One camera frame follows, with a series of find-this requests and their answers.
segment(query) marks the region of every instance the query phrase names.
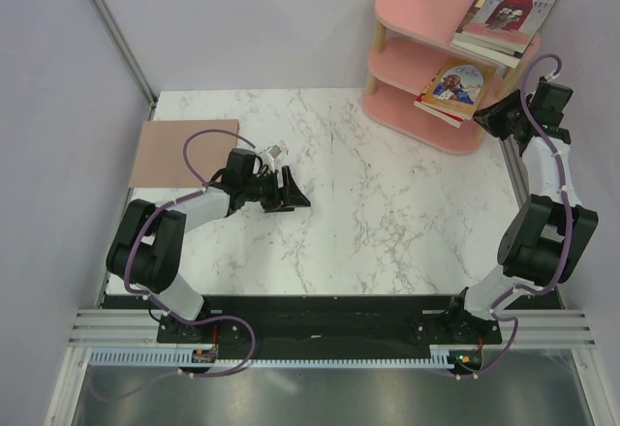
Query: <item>illustration on book cover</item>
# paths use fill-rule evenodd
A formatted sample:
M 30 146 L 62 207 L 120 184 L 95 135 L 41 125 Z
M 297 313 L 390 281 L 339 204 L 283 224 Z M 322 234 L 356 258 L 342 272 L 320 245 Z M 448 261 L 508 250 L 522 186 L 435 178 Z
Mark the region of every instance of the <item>illustration on book cover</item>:
M 527 45 L 555 0 L 487 0 L 465 31 Z
M 475 66 L 456 66 L 444 73 L 433 89 L 433 95 L 437 100 L 473 105 L 483 85 L 484 76 Z

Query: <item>table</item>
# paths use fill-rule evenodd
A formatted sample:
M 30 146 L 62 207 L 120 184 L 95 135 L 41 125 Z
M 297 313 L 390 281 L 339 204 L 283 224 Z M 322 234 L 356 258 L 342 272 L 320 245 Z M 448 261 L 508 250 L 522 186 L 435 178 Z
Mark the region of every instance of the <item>table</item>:
M 180 269 L 197 291 L 456 293 L 495 265 L 517 211 L 499 142 L 448 155 L 372 122 L 361 97 L 361 89 L 162 93 L 155 120 L 236 118 L 259 148 L 280 145 L 279 160 L 312 201 L 279 214 L 246 204 L 186 234 Z M 126 293 L 115 276 L 107 292 Z

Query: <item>white wall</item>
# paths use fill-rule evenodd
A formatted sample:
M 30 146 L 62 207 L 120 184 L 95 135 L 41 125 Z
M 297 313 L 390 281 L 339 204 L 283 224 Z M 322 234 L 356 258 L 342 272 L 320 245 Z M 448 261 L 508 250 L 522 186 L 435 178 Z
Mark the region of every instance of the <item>white wall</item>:
M 355 87 L 374 0 L 107 0 L 156 91 Z
M 574 89 L 564 123 L 573 138 L 571 171 L 599 228 L 564 290 L 593 327 L 607 373 L 620 396 L 620 0 L 560 0 L 542 34 L 558 53 L 559 82 Z M 550 70 L 552 65 L 542 70 Z
M 87 0 L 0 0 L 0 422 L 42 424 L 147 105 Z

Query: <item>shelf tier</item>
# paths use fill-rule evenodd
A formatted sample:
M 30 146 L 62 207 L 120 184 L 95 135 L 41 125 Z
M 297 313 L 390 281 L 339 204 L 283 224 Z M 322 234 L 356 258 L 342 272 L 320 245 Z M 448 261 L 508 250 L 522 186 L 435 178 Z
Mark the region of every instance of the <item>shelf tier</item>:
M 408 39 L 388 39 L 383 51 L 368 53 L 368 68 L 378 80 L 410 94 L 419 95 L 441 70 L 449 56 L 445 51 Z M 480 108 L 497 102 L 495 95 L 502 86 L 502 81 L 500 76 L 495 75 Z
M 416 98 L 384 82 L 377 91 L 364 94 L 363 108 L 373 121 L 388 126 L 451 155 L 476 151 L 484 140 L 484 130 L 473 121 L 464 121 L 455 128 L 416 106 Z
M 453 55 L 493 63 L 450 46 L 454 31 L 471 4 L 472 0 L 376 0 L 375 14 L 387 29 L 448 50 Z M 523 61 L 530 61 L 540 45 L 540 39 L 536 38 L 523 55 Z

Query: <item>brown cardboard rectangle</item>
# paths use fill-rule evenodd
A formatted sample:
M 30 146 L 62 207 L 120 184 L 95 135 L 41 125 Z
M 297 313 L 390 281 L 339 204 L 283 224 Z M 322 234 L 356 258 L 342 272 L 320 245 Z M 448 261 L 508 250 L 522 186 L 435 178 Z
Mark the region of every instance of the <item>brown cardboard rectangle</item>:
M 237 134 L 239 121 L 146 121 L 142 126 L 129 187 L 200 187 L 201 182 L 183 160 L 183 144 L 189 136 L 204 129 L 222 129 Z M 215 171 L 226 166 L 236 143 L 236 137 L 226 134 L 203 134 L 190 142 L 188 158 L 192 167 L 209 180 Z

